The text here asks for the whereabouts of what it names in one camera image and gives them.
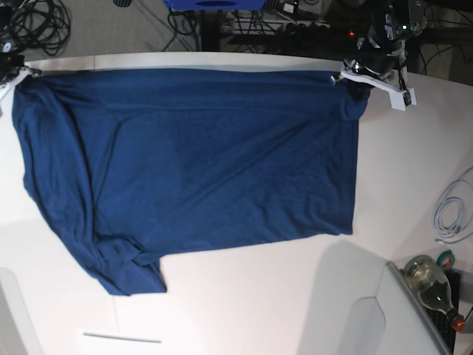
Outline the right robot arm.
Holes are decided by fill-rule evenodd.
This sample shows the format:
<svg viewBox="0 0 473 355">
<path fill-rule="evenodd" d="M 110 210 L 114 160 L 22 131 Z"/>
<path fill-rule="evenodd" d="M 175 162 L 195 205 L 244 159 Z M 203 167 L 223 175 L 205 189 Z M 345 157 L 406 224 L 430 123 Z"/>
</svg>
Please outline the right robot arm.
<svg viewBox="0 0 473 355">
<path fill-rule="evenodd" d="M 18 66 L 21 57 L 21 47 L 16 44 L 14 37 L 14 20 L 20 13 L 25 1 L 1 1 L 1 85 L 10 80 L 12 68 Z"/>
</svg>

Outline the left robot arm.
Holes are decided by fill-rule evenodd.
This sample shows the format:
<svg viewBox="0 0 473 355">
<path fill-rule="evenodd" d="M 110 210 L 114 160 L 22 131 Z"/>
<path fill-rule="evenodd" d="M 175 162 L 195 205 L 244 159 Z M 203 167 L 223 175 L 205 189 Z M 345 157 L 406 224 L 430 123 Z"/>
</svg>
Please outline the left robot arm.
<svg viewBox="0 0 473 355">
<path fill-rule="evenodd" d="M 365 99 L 378 88 L 389 95 L 393 109 L 416 104 L 407 80 L 406 43 L 426 28 L 425 7 L 424 1 L 381 1 L 373 10 L 356 57 L 345 59 L 340 72 L 354 99 Z"/>
</svg>

